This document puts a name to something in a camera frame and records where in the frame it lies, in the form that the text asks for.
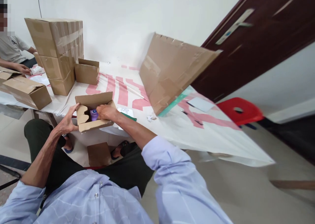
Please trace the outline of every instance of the dark pants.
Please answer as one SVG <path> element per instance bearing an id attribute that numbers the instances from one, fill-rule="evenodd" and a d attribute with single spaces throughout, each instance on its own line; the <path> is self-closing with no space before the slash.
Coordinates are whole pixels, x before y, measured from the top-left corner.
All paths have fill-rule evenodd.
<path id="1" fill-rule="evenodd" d="M 24 135 L 29 143 L 31 161 L 33 162 L 45 144 L 52 126 L 41 119 L 30 120 L 24 128 Z M 84 170 L 84 167 L 73 161 L 63 150 L 66 140 L 61 136 L 53 155 L 45 194 L 48 196 L 60 187 L 71 175 Z M 145 187 L 153 175 L 151 170 L 141 156 L 141 149 L 136 143 L 131 143 L 122 150 L 128 153 L 116 163 L 102 169 L 96 170 L 100 174 L 107 175 L 109 179 L 121 188 L 130 189 L 134 186 L 139 188 L 143 196 Z"/>
<path id="2" fill-rule="evenodd" d="M 23 62 L 21 62 L 20 64 L 23 64 L 23 65 L 27 66 L 28 68 L 32 68 L 35 64 L 37 64 L 37 61 L 35 58 L 26 59 Z"/>

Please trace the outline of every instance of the foot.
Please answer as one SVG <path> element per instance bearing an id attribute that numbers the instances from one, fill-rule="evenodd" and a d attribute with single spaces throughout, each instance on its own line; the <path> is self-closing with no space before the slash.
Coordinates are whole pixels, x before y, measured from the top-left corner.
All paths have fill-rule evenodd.
<path id="1" fill-rule="evenodd" d="M 65 140 L 66 140 L 66 144 L 64 145 L 64 149 L 67 149 L 67 150 L 72 150 L 73 146 L 72 146 L 72 143 L 71 143 L 71 140 L 69 139 L 69 137 L 65 137 Z"/>
<path id="2" fill-rule="evenodd" d="M 114 149 L 114 151 L 112 152 L 112 157 L 113 157 L 113 158 L 118 158 L 118 157 L 120 157 L 120 156 L 121 156 L 121 154 L 120 154 L 121 149 L 122 149 L 122 145 L 118 145 L 118 146 Z"/>

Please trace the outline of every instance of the door handle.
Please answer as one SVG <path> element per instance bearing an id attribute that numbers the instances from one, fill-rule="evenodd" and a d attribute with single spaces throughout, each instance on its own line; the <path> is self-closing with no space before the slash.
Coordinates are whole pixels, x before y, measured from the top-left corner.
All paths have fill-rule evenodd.
<path id="1" fill-rule="evenodd" d="M 252 27 L 253 24 L 244 22 L 250 14 L 252 14 L 254 9 L 247 9 L 242 16 L 221 36 L 221 38 L 216 42 L 217 45 L 222 44 L 238 27 Z"/>

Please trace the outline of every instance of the shirt sleeve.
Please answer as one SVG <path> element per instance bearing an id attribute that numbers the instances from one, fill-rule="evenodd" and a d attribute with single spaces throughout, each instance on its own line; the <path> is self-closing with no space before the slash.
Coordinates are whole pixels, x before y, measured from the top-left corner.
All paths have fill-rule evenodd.
<path id="1" fill-rule="evenodd" d="M 19 181 L 5 205 L 0 207 L 0 224 L 34 223 L 44 192 L 45 188 L 28 186 Z"/>
<path id="2" fill-rule="evenodd" d="M 18 37 L 17 35 L 15 36 L 17 44 L 19 45 L 19 49 L 20 50 L 29 50 L 30 49 L 30 45 L 28 45 L 27 43 L 25 43 L 22 39 L 20 39 L 20 37 Z"/>
<path id="3" fill-rule="evenodd" d="M 232 223 L 184 151 L 157 136 L 143 148 L 142 156 L 156 170 L 160 223 Z"/>

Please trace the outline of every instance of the sandal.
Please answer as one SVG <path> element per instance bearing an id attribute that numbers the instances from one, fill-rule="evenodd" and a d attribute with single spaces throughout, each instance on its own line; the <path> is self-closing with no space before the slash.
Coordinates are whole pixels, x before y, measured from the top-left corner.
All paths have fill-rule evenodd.
<path id="1" fill-rule="evenodd" d="M 63 136 L 64 138 L 68 137 L 68 139 L 70 139 L 68 134 L 63 134 L 62 136 Z M 72 149 L 71 149 L 71 150 L 64 149 L 64 151 L 65 151 L 66 153 L 71 153 L 71 152 L 73 151 L 73 149 L 74 149 L 74 145 L 72 145 Z"/>
<path id="2" fill-rule="evenodd" d="M 128 145 L 128 144 L 130 144 L 129 141 L 124 140 L 124 141 L 121 142 L 116 148 L 118 148 L 120 145 L 121 145 L 122 147 L 125 147 L 125 146 Z M 116 160 L 117 158 L 119 158 L 119 157 L 113 157 L 113 153 L 114 153 L 115 149 L 111 152 L 112 160 Z"/>

